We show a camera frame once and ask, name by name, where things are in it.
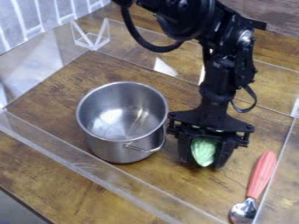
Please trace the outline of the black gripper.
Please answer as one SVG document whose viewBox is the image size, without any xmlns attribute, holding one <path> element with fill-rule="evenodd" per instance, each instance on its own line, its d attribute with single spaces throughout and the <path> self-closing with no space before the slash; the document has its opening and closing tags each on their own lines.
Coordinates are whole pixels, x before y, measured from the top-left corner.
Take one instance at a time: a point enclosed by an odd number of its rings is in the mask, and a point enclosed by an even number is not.
<svg viewBox="0 0 299 224">
<path fill-rule="evenodd" d="M 200 106 L 187 111 L 168 113 L 167 133 L 178 139 L 179 161 L 194 165 L 192 138 L 219 142 L 214 156 L 214 168 L 220 169 L 239 146 L 248 145 L 250 134 L 255 127 L 234 118 L 227 113 L 228 102 L 215 102 L 202 99 Z"/>
</svg>

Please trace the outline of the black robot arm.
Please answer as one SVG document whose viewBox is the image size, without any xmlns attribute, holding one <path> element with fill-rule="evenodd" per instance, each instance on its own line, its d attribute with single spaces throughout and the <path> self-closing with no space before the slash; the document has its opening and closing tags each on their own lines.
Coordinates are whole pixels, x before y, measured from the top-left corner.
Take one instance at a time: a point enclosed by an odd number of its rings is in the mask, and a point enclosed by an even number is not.
<svg viewBox="0 0 299 224">
<path fill-rule="evenodd" d="M 250 84 L 258 72 L 252 53 L 255 28 L 262 25 L 239 15 L 219 0 L 112 0 L 120 7 L 126 27 L 135 41 L 152 52 L 168 53 L 195 39 L 202 46 L 204 80 L 200 84 L 200 105 L 168 114 L 167 132 L 178 139 L 179 159 L 195 160 L 192 146 L 215 143 L 212 167 L 227 163 L 234 150 L 248 145 L 255 127 L 227 114 L 236 91 L 251 95 Z M 155 14 L 164 34 L 175 40 L 166 46 L 154 45 L 142 37 L 130 15 L 138 5 Z"/>
</svg>

